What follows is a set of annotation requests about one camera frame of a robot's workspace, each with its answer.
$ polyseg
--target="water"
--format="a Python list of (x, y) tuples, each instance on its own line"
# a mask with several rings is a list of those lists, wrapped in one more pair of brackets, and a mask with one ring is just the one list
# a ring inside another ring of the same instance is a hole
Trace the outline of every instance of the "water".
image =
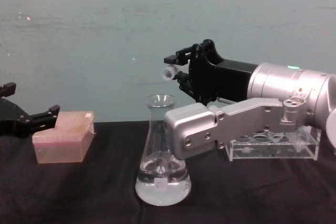
[(143, 201), (155, 206), (182, 201), (191, 190), (185, 163), (170, 152), (153, 153), (140, 166), (135, 190)]

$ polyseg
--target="flask label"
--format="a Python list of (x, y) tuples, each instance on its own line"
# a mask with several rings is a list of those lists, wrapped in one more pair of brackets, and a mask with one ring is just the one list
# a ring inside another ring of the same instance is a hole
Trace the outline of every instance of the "flask label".
[(167, 191), (168, 178), (154, 178), (155, 191)]

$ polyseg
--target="teal wall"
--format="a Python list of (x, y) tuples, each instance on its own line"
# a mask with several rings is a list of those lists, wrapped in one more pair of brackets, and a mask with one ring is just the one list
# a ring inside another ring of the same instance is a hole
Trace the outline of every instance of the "teal wall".
[(336, 0), (0, 0), (0, 83), (29, 113), (147, 120), (151, 94), (193, 102), (163, 58), (205, 38), (229, 59), (335, 73)]

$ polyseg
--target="screw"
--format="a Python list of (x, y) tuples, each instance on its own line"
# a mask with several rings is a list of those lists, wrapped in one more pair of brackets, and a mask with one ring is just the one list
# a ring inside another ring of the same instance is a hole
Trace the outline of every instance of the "screw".
[(225, 116), (224, 113), (221, 113), (218, 115), (218, 119), (223, 120), (224, 116)]
[(191, 145), (191, 139), (187, 139), (185, 141), (185, 146), (190, 146)]

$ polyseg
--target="black tabletop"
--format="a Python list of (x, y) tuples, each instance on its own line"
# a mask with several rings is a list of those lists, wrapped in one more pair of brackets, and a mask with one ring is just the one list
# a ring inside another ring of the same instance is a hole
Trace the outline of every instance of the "black tabletop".
[(82, 163), (37, 164), (30, 139), (0, 138), (0, 223), (336, 223), (336, 156), (229, 162), (219, 150), (186, 161), (189, 196), (142, 202), (134, 185), (148, 122), (97, 123)]

